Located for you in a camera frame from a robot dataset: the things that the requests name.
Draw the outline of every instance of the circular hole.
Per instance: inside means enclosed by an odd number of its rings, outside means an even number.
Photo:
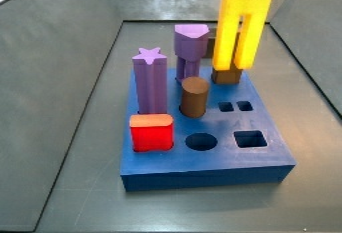
[[[216,148],[218,139],[209,133],[194,133],[188,136],[188,146],[198,151],[206,151]]]

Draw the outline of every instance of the purple star prism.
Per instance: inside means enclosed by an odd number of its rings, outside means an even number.
[[[139,48],[133,57],[141,114],[167,113],[167,57],[161,48]]]

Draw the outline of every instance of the brown cylinder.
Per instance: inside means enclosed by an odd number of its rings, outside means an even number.
[[[183,93],[181,112],[188,117],[201,117],[206,113],[209,82],[201,77],[189,77],[182,82]]]

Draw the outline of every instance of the star-shaped top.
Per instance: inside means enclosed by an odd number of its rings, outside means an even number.
[[[147,65],[153,65],[157,59],[166,59],[167,57],[161,54],[161,47],[157,47],[151,50],[139,48],[139,53],[137,56],[133,57],[134,62],[139,62],[145,60]]]

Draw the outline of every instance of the hole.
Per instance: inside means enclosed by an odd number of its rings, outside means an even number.
[[[234,132],[236,141],[241,148],[254,148],[268,146],[261,131],[240,131]]]
[[[232,102],[220,102],[220,110],[222,112],[232,112],[232,111],[234,111]]]
[[[253,106],[249,101],[238,101],[238,107],[241,111],[253,111]]]
[[[218,139],[209,133],[194,133],[188,136],[188,146],[198,151],[206,151],[216,148]]]

